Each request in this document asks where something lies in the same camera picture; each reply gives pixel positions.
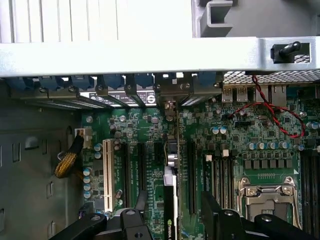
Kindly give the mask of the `black RAM slot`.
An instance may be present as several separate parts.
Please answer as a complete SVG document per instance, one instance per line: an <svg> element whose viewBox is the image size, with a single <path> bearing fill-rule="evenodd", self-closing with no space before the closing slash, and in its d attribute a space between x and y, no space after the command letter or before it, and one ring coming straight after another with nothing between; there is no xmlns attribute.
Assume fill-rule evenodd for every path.
<svg viewBox="0 0 320 240"><path fill-rule="evenodd" d="M311 219L311 196L310 196L310 163L309 156L306 151L300 153L301 165L301 193L302 193L302 220L303 229L308 231Z"/></svg>
<svg viewBox="0 0 320 240"><path fill-rule="evenodd" d="M222 151L222 162L221 162L221 173L222 173L222 205L223 208L229 207L229 151L224 149Z"/></svg>
<svg viewBox="0 0 320 240"><path fill-rule="evenodd" d="M314 235L320 240L320 153L310 160Z"/></svg>

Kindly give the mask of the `CPU socket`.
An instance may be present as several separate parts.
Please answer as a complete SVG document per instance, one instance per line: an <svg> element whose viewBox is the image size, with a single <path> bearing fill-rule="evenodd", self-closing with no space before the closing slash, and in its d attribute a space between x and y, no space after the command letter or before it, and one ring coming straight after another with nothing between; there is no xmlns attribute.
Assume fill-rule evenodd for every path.
<svg viewBox="0 0 320 240"><path fill-rule="evenodd" d="M249 221L261 214L274 215L302 230L298 190L292 176L282 183L251 183L242 177L237 184L237 211Z"/></svg>

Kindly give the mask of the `installed RAM stick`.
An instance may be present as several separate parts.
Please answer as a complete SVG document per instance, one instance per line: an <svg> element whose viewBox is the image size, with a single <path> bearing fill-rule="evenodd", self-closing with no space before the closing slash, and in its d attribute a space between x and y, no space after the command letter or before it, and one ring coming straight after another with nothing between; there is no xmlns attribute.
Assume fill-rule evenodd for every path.
<svg viewBox="0 0 320 240"><path fill-rule="evenodd" d="M208 187L212 195L217 198L217 163L215 160L207 162L206 173L208 174Z"/></svg>

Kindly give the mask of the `white expansion slot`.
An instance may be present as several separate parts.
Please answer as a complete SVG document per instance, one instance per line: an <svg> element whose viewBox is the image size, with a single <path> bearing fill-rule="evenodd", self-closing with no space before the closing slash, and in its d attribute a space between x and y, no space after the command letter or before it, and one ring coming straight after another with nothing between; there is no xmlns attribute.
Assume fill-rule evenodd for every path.
<svg viewBox="0 0 320 240"><path fill-rule="evenodd" d="M112 199L112 164L110 160L110 152L108 150L107 139L102 141L103 145L103 189L104 189L104 211L112 212L113 211L113 199Z"/></svg>

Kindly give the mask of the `short black expansion slot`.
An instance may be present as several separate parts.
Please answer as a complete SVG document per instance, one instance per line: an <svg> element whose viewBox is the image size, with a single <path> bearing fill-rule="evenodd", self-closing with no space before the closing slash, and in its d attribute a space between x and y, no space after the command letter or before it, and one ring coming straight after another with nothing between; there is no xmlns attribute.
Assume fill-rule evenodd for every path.
<svg viewBox="0 0 320 240"><path fill-rule="evenodd" d="M165 150L164 144L162 142L155 142L153 144L154 150L154 163L157 165L164 165L165 164Z"/></svg>

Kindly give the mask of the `green Dell motherboard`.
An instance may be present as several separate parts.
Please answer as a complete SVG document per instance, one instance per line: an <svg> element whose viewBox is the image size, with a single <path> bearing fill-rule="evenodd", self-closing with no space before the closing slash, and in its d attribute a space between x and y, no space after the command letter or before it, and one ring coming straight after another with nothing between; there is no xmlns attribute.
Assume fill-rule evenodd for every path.
<svg viewBox="0 0 320 240"><path fill-rule="evenodd" d="M208 240L201 218L201 193L209 190L207 162L216 161L217 198L222 203L222 154L229 151L229 207L237 211L238 181L249 178L252 184L281 184L286 176L293 177L298 191L298 211L303 228L301 155L306 151L311 170L311 157L320 154L320 101L300 101L290 97L287 111L276 116L285 135L273 122L263 104L246 107L244 103L204 102L196 107L181 108L179 116L179 239ZM82 151L84 167L83 201L87 212L97 212L112 218L125 207L122 163L122 143L129 146L131 206L139 192L138 143L145 144L146 190L148 201L145 221L154 240L165 240L164 225L164 168L154 163L154 143L163 142L166 130L162 111L157 108L113 109L90 112L82 117L82 132L87 142ZM103 140L108 140L111 162L113 211L105 212ZM196 214L189 212L187 142L196 149ZM314 234L312 181L310 186L310 225Z"/></svg>

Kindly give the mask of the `open grey PC case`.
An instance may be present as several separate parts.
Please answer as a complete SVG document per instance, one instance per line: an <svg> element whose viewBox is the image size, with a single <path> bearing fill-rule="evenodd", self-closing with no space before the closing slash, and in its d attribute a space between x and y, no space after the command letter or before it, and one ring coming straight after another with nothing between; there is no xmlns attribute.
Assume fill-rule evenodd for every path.
<svg viewBox="0 0 320 240"><path fill-rule="evenodd" d="M271 48L299 41L294 63L274 64ZM203 87L198 72L216 72ZM153 86L135 74L153 75ZM191 73L192 92L179 109L213 101L263 104L285 134L276 111L290 97L320 101L320 36L218 37L106 42L0 43L0 240L49 240L77 220L84 205L83 149L87 113L156 108L155 75ZM119 74L124 86L107 87ZM88 75L94 88L73 86ZM59 76L67 87L51 91L39 77ZM24 90L22 78L33 78Z"/></svg>

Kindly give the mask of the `blue slot clip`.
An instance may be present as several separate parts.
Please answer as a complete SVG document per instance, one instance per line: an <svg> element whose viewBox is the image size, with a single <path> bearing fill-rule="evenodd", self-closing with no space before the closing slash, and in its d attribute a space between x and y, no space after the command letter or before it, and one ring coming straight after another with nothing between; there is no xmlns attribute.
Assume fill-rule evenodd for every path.
<svg viewBox="0 0 320 240"><path fill-rule="evenodd" d="M209 87L216 83L216 76L215 71L200 71L197 74L197 79L202 87Z"/></svg>
<svg viewBox="0 0 320 240"><path fill-rule="evenodd" d="M23 77L22 81L24 83L24 90L29 91L29 90L34 90L35 89L35 84L33 81L32 77Z"/></svg>
<svg viewBox="0 0 320 240"><path fill-rule="evenodd" d="M125 79L121 74L104 74L103 80L107 87L114 90L122 88L125 85Z"/></svg>
<svg viewBox="0 0 320 240"><path fill-rule="evenodd" d="M60 76L39 76L40 85L50 91L59 91L67 87L67 82Z"/></svg>
<svg viewBox="0 0 320 240"><path fill-rule="evenodd" d="M83 91L95 87L95 80L90 75L72 75L71 81L73 86Z"/></svg>
<svg viewBox="0 0 320 240"><path fill-rule="evenodd" d="M151 73L137 73L134 75L135 82L143 89L152 87L154 85L154 77Z"/></svg>

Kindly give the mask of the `black case latch pin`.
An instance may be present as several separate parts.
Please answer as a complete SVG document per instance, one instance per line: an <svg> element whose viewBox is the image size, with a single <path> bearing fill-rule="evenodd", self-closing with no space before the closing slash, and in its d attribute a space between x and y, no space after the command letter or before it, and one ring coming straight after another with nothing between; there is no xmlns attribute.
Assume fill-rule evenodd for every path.
<svg viewBox="0 0 320 240"><path fill-rule="evenodd" d="M293 64L295 56L302 48L302 43L294 41L289 44L274 44L270 50L270 57L274 64Z"/></svg>

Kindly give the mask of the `grey parts rack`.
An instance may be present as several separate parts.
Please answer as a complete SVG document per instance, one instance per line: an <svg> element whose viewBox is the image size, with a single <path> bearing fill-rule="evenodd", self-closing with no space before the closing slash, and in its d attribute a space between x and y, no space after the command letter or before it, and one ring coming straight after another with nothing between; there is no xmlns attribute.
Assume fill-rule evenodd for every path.
<svg viewBox="0 0 320 240"><path fill-rule="evenodd" d="M191 0L192 36L320 36L320 0Z"/></svg>

